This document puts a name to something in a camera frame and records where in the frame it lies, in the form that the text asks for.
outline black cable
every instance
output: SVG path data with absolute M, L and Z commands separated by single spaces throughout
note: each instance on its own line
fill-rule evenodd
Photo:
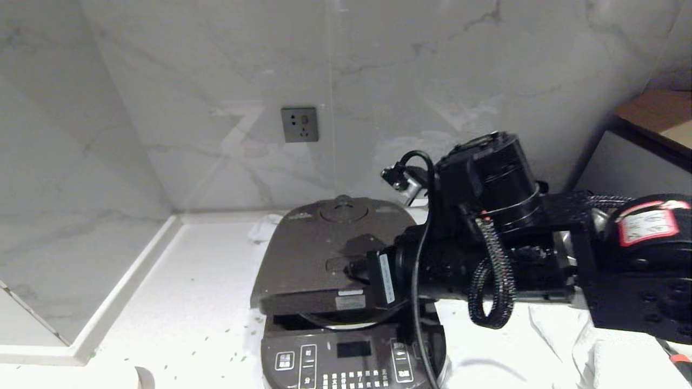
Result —
M 366 325 L 363 327 L 359 327 L 358 329 L 366 329 L 366 328 L 371 328 L 375 327 L 377 325 L 380 325 L 384 323 L 385 321 L 391 319 L 395 314 L 397 314 L 403 306 L 397 305 L 394 307 L 391 307 L 385 311 L 379 312 L 375 316 L 369 318 L 368 320 L 371 321 L 372 324 Z M 308 314 L 308 313 L 302 313 L 299 314 L 300 317 L 303 319 L 309 321 L 310 323 L 316 325 L 317 327 L 320 328 L 326 328 L 326 327 L 335 327 L 339 325 L 353 325 L 353 324 L 358 324 L 358 323 L 351 323 L 351 322 L 338 322 L 336 320 L 329 320 L 328 318 L 323 318 L 322 316 L 318 314 Z M 334 331 L 341 331 L 341 329 L 338 328 L 332 328 Z
M 504 251 L 492 220 L 476 219 L 483 234 L 488 256 L 473 272 L 468 290 L 468 314 L 476 325 L 498 329 L 504 327 L 514 308 L 515 284 L 512 265 Z M 483 310 L 484 287 L 493 275 L 493 307 L 488 315 Z
M 418 299 L 418 276 L 421 264 L 421 256 L 428 243 L 428 236 L 430 234 L 430 226 L 435 218 L 435 166 L 430 156 L 422 151 L 411 151 L 404 154 L 399 161 L 402 164 L 406 164 L 409 159 L 414 156 L 418 156 L 426 162 L 426 168 L 428 169 L 428 217 L 426 220 L 426 226 L 423 231 L 423 236 L 421 241 L 418 243 L 418 250 L 416 252 L 416 260 L 413 264 L 413 274 L 411 276 L 411 303 L 413 304 L 413 327 L 416 335 L 416 341 L 418 341 L 418 348 L 421 354 L 421 359 L 423 360 L 423 367 L 425 368 L 426 375 L 428 376 L 428 381 L 430 382 L 431 389 L 439 389 L 437 385 L 437 377 L 435 376 L 435 371 L 433 370 L 433 365 L 430 363 L 430 357 L 426 351 L 426 345 L 423 340 L 423 330 L 421 328 L 421 307 L 419 305 Z

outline countertop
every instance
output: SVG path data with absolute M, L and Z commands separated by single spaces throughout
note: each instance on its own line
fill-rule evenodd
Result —
M 81 368 L 90 378 L 40 385 L 40 377 L 53 377 L 51 371 L 80 368 L 5 365 L 0 374 L 10 385 L 3 387 L 135 389 L 137 371 L 142 389 L 263 388 L 265 316 L 250 309 L 249 300 L 267 243 L 249 239 L 248 232 L 266 214 L 188 218 Z M 419 222 L 424 215 L 414 212 Z M 534 329 L 528 305 L 516 304 L 499 330 L 475 326 L 463 301 L 436 306 L 447 335 L 449 388 L 576 387 L 574 364 L 562 363 Z M 564 323 L 576 317 L 566 306 L 545 309 Z M 99 386 L 92 385 L 94 377 Z

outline electrical outlet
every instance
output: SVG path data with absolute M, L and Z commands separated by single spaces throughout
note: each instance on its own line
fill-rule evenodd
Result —
M 281 108 L 286 143 L 317 142 L 317 110 L 315 108 Z

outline button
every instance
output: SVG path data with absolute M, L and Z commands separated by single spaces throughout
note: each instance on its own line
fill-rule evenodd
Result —
M 392 362 L 394 364 L 394 378 L 398 383 L 413 382 L 413 371 L 411 368 L 411 358 L 405 343 L 391 340 Z
M 274 365 L 274 370 L 291 370 L 293 369 L 293 362 L 295 361 L 295 352 L 283 351 L 276 354 L 276 363 Z
M 300 346 L 299 389 L 316 389 L 317 387 L 317 345 Z

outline label sticker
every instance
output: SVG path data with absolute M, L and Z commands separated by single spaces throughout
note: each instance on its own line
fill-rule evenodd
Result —
M 363 294 L 362 289 L 353 289 L 350 291 L 339 291 L 339 296 L 353 296 L 356 294 Z
M 652 208 L 656 207 L 659 209 L 690 209 L 690 205 L 684 201 L 680 200 L 668 200 L 668 201 L 649 201 L 648 203 L 642 203 L 637 206 L 633 206 L 632 208 L 627 208 L 626 210 L 620 212 L 620 215 L 615 219 L 616 223 L 619 223 L 625 216 L 629 215 L 632 212 L 635 212 L 636 210 L 642 210 L 646 208 Z
M 670 210 L 649 210 L 628 215 L 618 223 L 618 227 L 622 247 L 657 237 L 673 236 L 680 231 Z
M 363 294 L 354 296 L 336 296 L 335 299 L 337 311 L 365 308 L 365 295 Z
M 392 274 L 389 270 L 387 254 L 380 254 L 380 270 L 382 270 L 382 284 L 385 288 L 387 304 L 391 304 L 394 302 L 394 285 L 392 285 Z

